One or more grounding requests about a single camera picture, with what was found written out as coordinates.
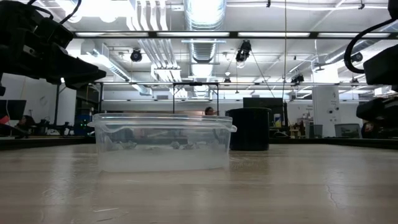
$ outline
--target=wooden table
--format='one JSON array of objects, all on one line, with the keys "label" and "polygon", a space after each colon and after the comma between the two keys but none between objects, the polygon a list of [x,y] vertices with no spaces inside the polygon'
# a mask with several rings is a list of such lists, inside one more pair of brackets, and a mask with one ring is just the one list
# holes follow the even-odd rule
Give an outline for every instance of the wooden table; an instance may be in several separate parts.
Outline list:
[{"label": "wooden table", "polygon": [[398,223],[398,151],[271,145],[229,170],[98,172],[94,145],[0,152],[0,223]]}]

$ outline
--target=cable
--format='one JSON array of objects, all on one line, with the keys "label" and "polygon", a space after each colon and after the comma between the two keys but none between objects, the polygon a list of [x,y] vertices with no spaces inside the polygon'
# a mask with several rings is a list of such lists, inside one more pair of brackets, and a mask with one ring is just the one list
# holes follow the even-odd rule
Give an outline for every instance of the cable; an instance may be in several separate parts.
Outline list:
[{"label": "cable", "polygon": [[35,3],[36,0],[30,0],[28,3],[26,3],[27,5],[32,5],[33,3]]},{"label": "cable", "polygon": [[347,49],[346,49],[346,52],[345,52],[345,54],[344,54],[344,64],[346,65],[346,67],[348,68],[348,70],[350,70],[350,71],[352,71],[352,72],[354,72],[354,73],[358,73],[358,74],[364,74],[364,73],[365,73],[365,70],[363,70],[363,69],[358,69],[358,68],[354,67],[354,65],[353,65],[353,63],[352,63],[352,61],[351,61],[351,55],[352,55],[352,53],[353,53],[353,49],[354,49],[354,47],[355,47],[355,44],[357,43],[357,41],[360,40],[360,38],[362,38],[362,37],[365,36],[366,34],[372,32],[372,31],[374,31],[374,30],[376,30],[376,29],[382,28],[382,27],[384,27],[385,25],[388,25],[388,24],[394,22],[395,20],[396,20],[396,19],[389,19],[389,20],[387,20],[387,21],[385,21],[385,22],[382,22],[382,23],[380,23],[380,24],[378,24],[378,25],[372,26],[372,27],[370,27],[370,28],[368,28],[368,29],[366,29],[366,30],[360,32],[360,33],[348,44]]},{"label": "cable", "polygon": [[38,11],[42,11],[42,12],[44,12],[44,13],[47,13],[48,15],[50,15],[49,16],[49,19],[54,19],[54,16],[51,14],[51,12],[50,11],[48,11],[48,10],[46,10],[46,9],[42,9],[41,7],[39,7],[39,6],[31,6],[32,8],[34,8],[34,9],[36,9],[36,10],[38,10]]},{"label": "cable", "polygon": [[236,66],[236,92],[235,92],[235,94],[237,94],[237,93],[239,93],[239,91],[238,91],[238,61],[236,61],[235,66]]},{"label": "cable", "polygon": [[261,74],[262,78],[264,79],[264,82],[266,83],[266,85],[268,87],[268,90],[271,92],[272,97],[275,98],[274,93],[272,92],[271,88],[268,85],[268,82],[267,82],[266,78],[264,77],[264,74],[262,74],[261,68],[260,68],[259,64],[257,63],[256,56],[254,56],[253,51],[251,51],[251,54],[253,55],[254,61],[256,62],[256,65],[257,65],[257,68],[259,68],[260,74]]},{"label": "cable", "polygon": [[284,62],[284,74],[282,76],[284,84],[282,85],[282,101],[285,94],[285,83],[286,83],[286,60],[287,60],[287,0],[285,0],[285,62]]},{"label": "cable", "polygon": [[78,0],[75,9],[67,17],[63,18],[60,21],[60,24],[64,24],[67,20],[69,20],[77,12],[77,10],[79,9],[80,5],[81,5],[81,0]]}]

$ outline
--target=black cable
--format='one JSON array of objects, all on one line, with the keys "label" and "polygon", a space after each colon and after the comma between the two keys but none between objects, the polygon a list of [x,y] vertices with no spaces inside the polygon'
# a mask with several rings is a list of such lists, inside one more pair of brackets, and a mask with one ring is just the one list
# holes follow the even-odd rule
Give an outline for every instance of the black cable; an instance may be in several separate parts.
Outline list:
[{"label": "black cable", "polygon": [[360,32],[347,46],[346,52],[344,54],[344,64],[346,65],[346,67],[348,68],[348,70],[354,72],[354,73],[358,73],[358,74],[364,74],[365,70],[363,69],[358,69],[356,67],[354,67],[352,61],[351,61],[351,54],[353,53],[353,49],[355,47],[355,44],[357,43],[357,41],[359,41],[363,36],[365,36],[366,34],[384,27],[385,25],[388,25],[392,22],[394,22],[396,19],[389,19],[385,22],[382,22],[378,25],[372,26],[362,32]]},{"label": "black cable", "polygon": [[77,4],[76,4],[76,7],[75,7],[75,9],[73,10],[73,12],[72,12],[71,14],[69,14],[67,17],[63,18],[63,19],[61,20],[60,24],[64,24],[67,20],[69,20],[69,19],[77,12],[77,10],[78,10],[79,7],[80,7],[80,4],[81,4],[81,0],[78,0],[78,2],[77,2]]},{"label": "black cable", "polygon": [[30,0],[28,3],[27,3],[27,5],[31,5],[31,4],[33,4],[33,3],[35,3],[36,2],[36,0]]},{"label": "black cable", "polygon": [[42,11],[42,12],[44,12],[44,13],[47,13],[48,15],[50,15],[49,16],[49,19],[54,19],[54,16],[51,14],[51,12],[50,11],[48,11],[48,10],[46,10],[46,9],[43,9],[43,8],[41,8],[41,7],[39,7],[39,6],[31,6],[31,7],[33,7],[34,9],[36,9],[36,10],[38,10],[38,11]]}]

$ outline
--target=ceiling light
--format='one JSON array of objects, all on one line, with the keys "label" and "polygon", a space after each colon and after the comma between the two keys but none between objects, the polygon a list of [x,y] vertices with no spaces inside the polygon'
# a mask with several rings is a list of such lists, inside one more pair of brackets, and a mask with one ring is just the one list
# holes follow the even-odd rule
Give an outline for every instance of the ceiling light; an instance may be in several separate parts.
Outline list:
[{"label": "ceiling light", "polygon": [[77,37],[148,37],[147,32],[76,32]]},{"label": "ceiling light", "polygon": [[239,32],[238,37],[309,37],[309,32]]},{"label": "ceiling light", "polygon": [[[355,33],[355,32],[347,32],[347,33],[332,33],[332,32],[327,32],[327,33],[319,33],[318,34],[318,37],[333,37],[333,38],[336,38],[336,37],[349,37],[349,38],[353,38],[353,37],[356,37],[358,35],[358,33]],[[387,33],[380,33],[380,34],[378,34],[378,33],[370,33],[370,34],[366,34],[364,37],[365,38],[369,38],[369,37],[373,37],[373,38],[378,38],[378,37],[380,37],[380,38],[386,38],[386,37],[388,37],[388,36],[390,36],[390,34],[387,34]]]},{"label": "ceiling light", "polygon": [[228,37],[229,32],[158,32],[158,37]]},{"label": "ceiling light", "polygon": [[225,40],[181,40],[183,44],[225,44]]},{"label": "ceiling light", "polygon": [[173,85],[172,82],[140,82],[140,85]]}]

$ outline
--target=ceiling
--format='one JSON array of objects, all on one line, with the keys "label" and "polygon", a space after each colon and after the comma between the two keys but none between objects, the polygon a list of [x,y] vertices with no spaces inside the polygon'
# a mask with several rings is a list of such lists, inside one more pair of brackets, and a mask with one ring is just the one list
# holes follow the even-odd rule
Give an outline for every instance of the ceiling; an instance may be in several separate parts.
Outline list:
[{"label": "ceiling", "polygon": [[[227,31],[322,31],[322,32],[359,32],[368,27],[376,25],[389,19],[386,9],[362,10],[335,10],[335,11],[304,11],[292,10],[276,7],[260,7],[255,3],[267,1],[245,1],[227,0],[226,17],[223,29]],[[341,0],[289,0],[288,6],[299,7],[335,7]],[[346,0],[340,7],[360,6],[361,0]],[[386,7],[388,0],[365,0],[366,6]],[[284,1],[272,0],[272,4],[281,5]],[[46,6],[54,14],[55,18],[62,18],[65,11],[58,7],[55,1],[38,1],[38,6]],[[186,30],[183,9],[183,1],[166,1],[167,5],[167,26],[170,30]],[[107,31],[129,30],[126,25],[126,18],[119,17],[112,23],[103,22],[99,17],[83,17],[80,22],[65,24],[70,30],[74,31]],[[181,68],[182,78],[188,78],[190,74],[190,55],[187,44],[181,43],[182,39],[172,39],[172,48],[178,65]],[[250,40],[252,51],[246,61],[244,68],[236,68],[234,54],[241,45],[241,39],[227,39],[224,44],[218,44],[216,63],[212,76],[214,80],[222,82],[226,77],[225,73],[231,73],[231,80],[234,82],[238,76],[239,82],[260,82],[263,80],[261,72],[269,82],[281,82],[283,74],[302,63],[303,60],[314,55],[325,55],[348,44],[349,40],[272,40],[272,39],[253,39]],[[129,56],[133,48],[139,48],[137,39],[95,39],[95,44],[106,45],[110,49],[109,56],[117,61],[120,66],[130,72],[135,80],[141,82],[153,81],[150,76],[152,63],[142,51],[143,59],[141,62],[133,63]],[[396,40],[382,40],[361,53],[367,60],[387,47],[398,44]],[[354,76],[347,71],[344,63],[339,62],[340,81],[348,81]],[[311,81],[310,69],[301,71],[305,76],[305,81]],[[111,72],[108,73],[107,80],[115,80]],[[287,82],[292,75],[287,75]]]}]

